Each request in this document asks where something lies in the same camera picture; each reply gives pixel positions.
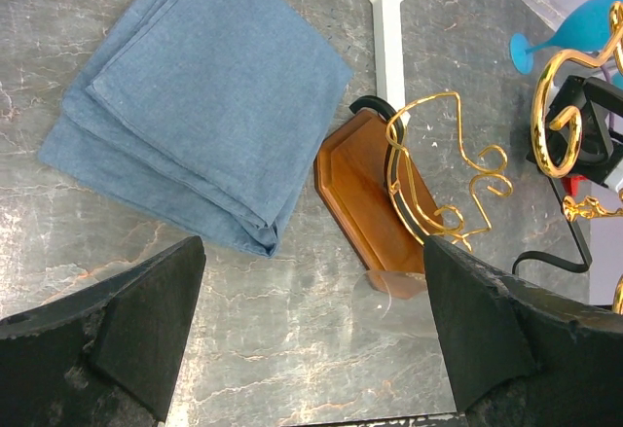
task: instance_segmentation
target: denim napkin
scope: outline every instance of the denim napkin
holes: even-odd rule
[[[270,257],[350,78],[283,0],[134,0],[63,96],[39,159]]]

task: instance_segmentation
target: wooden plaque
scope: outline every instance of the wooden plaque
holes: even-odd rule
[[[385,128],[375,112],[359,111],[323,142],[314,172],[318,193],[370,270],[373,284],[387,292],[387,281],[374,270],[424,273],[424,266],[422,247],[400,221],[385,189]],[[406,179],[405,161],[401,162],[400,178]],[[421,208],[432,216],[437,205],[418,170],[413,169]],[[411,200],[407,201],[415,212]],[[390,291],[407,299],[415,290]]]

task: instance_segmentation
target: gold figurine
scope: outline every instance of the gold figurine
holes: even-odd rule
[[[575,106],[566,107],[549,124],[551,130],[562,130],[566,125],[569,129],[565,157],[559,165],[552,161],[546,144],[545,115],[549,92],[558,70],[567,61],[589,69],[596,69],[614,56],[619,72],[623,74],[623,3],[617,1],[612,5],[608,19],[611,36],[599,55],[593,57],[576,50],[561,50],[554,54],[545,65],[538,79],[532,101],[531,142],[538,167],[549,177],[562,178],[570,173],[579,156],[582,136],[580,109]],[[619,192],[619,198],[623,201],[623,192]],[[567,196],[563,202],[563,213],[569,221],[574,221],[578,217],[595,219],[623,216],[623,209],[607,211],[593,196],[587,196],[579,203],[576,203],[571,196]]]
[[[480,229],[473,230],[473,231],[463,230],[464,229],[463,215],[461,214],[460,210],[454,205],[444,205],[441,208],[439,208],[437,211],[435,211],[433,214],[433,216],[439,219],[444,212],[446,211],[452,212],[457,218],[457,223],[454,226],[451,226],[451,227],[444,226],[438,220],[435,220],[435,218],[431,218],[428,215],[426,215],[426,213],[423,211],[423,209],[421,208],[418,202],[418,194],[416,192],[414,173],[411,167],[412,166],[411,155],[409,154],[409,150],[403,145],[403,141],[405,139],[405,135],[407,131],[406,126],[404,126],[403,135],[401,137],[398,136],[398,129],[396,125],[399,120],[401,121],[402,116],[407,111],[425,102],[432,101],[437,98],[443,98],[443,97],[451,97],[455,100],[457,104],[458,150],[460,152],[461,157],[465,160],[465,162],[469,166],[474,168],[476,171],[478,171],[478,173],[472,178],[471,182],[469,183],[469,192],[474,202],[476,203],[476,206],[478,207],[480,214],[482,215],[485,221],[485,226]],[[406,161],[404,164],[407,170],[407,183],[408,183],[409,191],[411,194],[410,197],[411,197],[411,201],[413,202],[413,205],[415,205],[418,215],[415,215],[414,212],[411,211],[409,207],[405,207],[405,205],[407,205],[407,201],[402,192],[402,186],[401,186],[400,180],[397,178],[398,177],[397,171],[394,171],[392,173],[392,169],[388,168],[386,170],[385,176],[386,176],[387,188],[390,193],[391,202],[394,206],[394,209],[396,210],[396,213],[400,217],[400,220],[405,225],[407,230],[409,230],[411,235],[420,244],[423,245],[422,237],[420,237],[418,233],[414,231],[414,229],[410,226],[410,224],[415,223],[420,228],[420,231],[422,231],[425,234],[428,234],[428,232],[426,232],[426,228],[424,228],[423,224],[421,223],[421,220],[424,220],[426,224],[429,226],[429,228],[434,230],[433,234],[451,236],[454,238],[453,243],[462,242],[467,248],[467,250],[471,251],[472,246],[467,240],[467,238],[471,235],[490,231],[492,229],[491,221],[489,220],[489,217],[487,213],[485,212],[482,202],[476,196],[476,191],[475,191],[476,184],[483,179],[489,179],[489,180],[497,179],[506,186],[506,189],[504,189],[503,191],[499,191],[498,189],[489,185],[487,186],[487,189],[490,192],[492,192],[493,194],[497,196],[502,196],[502,197],[510,196],[513,193],[512,183],[507,177],[505,177],[502,174],[502,171],[506,168],[506,165],[508,164],[508,157],[506,156],[506,153],[504,152],[504,150],[498,145],[489,145],[488,147],[486,147],[484,150],[482,150],[478,154],[478,158],[482,159],[489,152],[497,152],[501,158],[501,163],[495,169],[489,169],[489,168],[483,167],[477,164],[476,162],[472,161],[467,156],[467,153],[465,152],[465,149],[463,147],[462,114],[461,114],[460,96],[455,91],[444,91],[440,93],[435,93],[430,96],[420,98],[418,100],[415,100],[407,104],[404,108],[398,111],[387,123],[387,127],[385,130],[385,138],[387,139],[387,142],[390,145],[387,166],[393,166],[393,165],[398,164],[400,162],[401,157],[404,157]]]
[[[612,311],[623,315],[623,274],[619,278],[619,282],[614,290],[614,302],[612,303]]]

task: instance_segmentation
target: white metal pole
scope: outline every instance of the white metal pole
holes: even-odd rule
[[[405,69],[402,54],[400,3],[404,0],[370,0],[374,22],[377,96],[396,110],[405,106]],[[403,122],[409,121],[405,113]]]

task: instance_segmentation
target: marble countertop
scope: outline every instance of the marble countertop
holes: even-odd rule
[[[36,160],[64,89],[131,0],[0,0],[0,317],[73,293],[149,258],[187,234],[98,196]],[[287,0],[354,69],[348,105],[374,93],[367,0]],[[548,29],[520,0],[406,0],[407,97],[455,89],[465,148],[509,154],[509,199],[488,198],[495,229],[474,240],[505,269],[529,248],[573,258],[547,181],[524,161],[535,76],[520,76],[512,33]],[[544,63],[539,57],[535,68]],[[456,121],[418,111],[412,153],[439,204],[478,225],[461,168]],[[364,268],[314,190],[312,176],[271,260],[205,244],[207,266],[168,426],[274,426],[447,412],[454,402],[435,338],[379,334],[353,323]],[[586,301],[586,276],[526,265],[522,276]]]

